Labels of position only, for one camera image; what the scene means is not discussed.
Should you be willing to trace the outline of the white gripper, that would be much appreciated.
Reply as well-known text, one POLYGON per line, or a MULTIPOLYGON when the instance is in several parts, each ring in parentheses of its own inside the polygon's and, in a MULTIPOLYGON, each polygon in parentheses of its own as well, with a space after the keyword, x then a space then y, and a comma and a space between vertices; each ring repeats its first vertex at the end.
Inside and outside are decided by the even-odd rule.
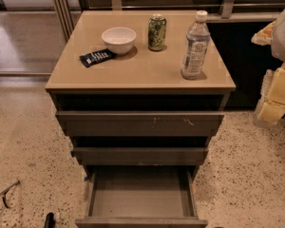
MULTIPOLYGON (((285 9, 275 21, 255 33, 251 42, 260 46, 271 44, 272 55, 285 62, 285 9)), ((256 118, 276 124, 285 115, 285 63, 276 71, 266 71, 260 95, 256 118)))

